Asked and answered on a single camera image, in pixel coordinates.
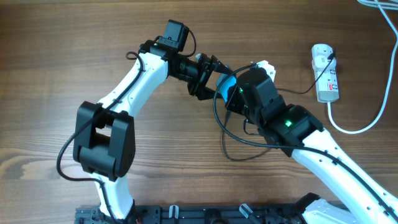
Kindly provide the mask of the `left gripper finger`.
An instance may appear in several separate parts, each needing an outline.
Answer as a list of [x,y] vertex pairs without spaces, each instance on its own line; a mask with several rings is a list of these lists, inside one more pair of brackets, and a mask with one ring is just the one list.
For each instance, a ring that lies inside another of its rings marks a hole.
[[218,72],[223,74],[231,74],[233,71],[226,65],[224,65],[221,61],[218,60],[214,55],[211,56],[211,71]]
[[206,100],[210,100],[210,99],[213,99],[214,97],[216,97],[216,99],[222,99],[222,100],[224,99],[222,97],[221,93],[216,92],[215,90],[207,88],[205,90],[205,99]]

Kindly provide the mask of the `turquoise screen smartphone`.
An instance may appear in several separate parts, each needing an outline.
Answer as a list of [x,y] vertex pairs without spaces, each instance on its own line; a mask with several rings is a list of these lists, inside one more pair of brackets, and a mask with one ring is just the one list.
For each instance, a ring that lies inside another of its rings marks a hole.
[[[216,81],[216,87],[220,84],[220,82],[227,77],[227,74],[221,73]],[[228,96],[228,88],[236,84],[236,74],[229,77],[220,87],[219,93],[221,93],[222,97],[224,98],[223,101],[226,103],[227,96]]]

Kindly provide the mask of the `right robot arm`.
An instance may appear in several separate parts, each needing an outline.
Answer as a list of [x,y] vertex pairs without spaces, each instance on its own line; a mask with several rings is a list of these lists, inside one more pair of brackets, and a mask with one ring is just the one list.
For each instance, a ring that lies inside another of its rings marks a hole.
[[358,223],[397,223],[397,197],[389,194],[343,150],[322,123],[299,105],[287,105],[273,72],[246,66],[219,78],[226,109],[245,116],[264,137],[263,147],[281,149],[316,175]]

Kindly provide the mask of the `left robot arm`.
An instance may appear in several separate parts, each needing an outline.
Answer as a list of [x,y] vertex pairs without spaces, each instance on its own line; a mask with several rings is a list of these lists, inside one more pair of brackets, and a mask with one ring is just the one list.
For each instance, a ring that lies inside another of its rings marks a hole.
[[83,102],[77,111],[73,159],[96,184],[102,222],[136,221],[126,174],[136,153],[134,118],[154,90],[174,77],[185,81],[189,94],[199,100],[221,96],[206,83],[213,72],[229,74],[231,69],[214,56],[190,60],[183,54],[191,33],[185,24],[169,20],[163,35],[126,54],[135,64],[111,93],[97,103]]

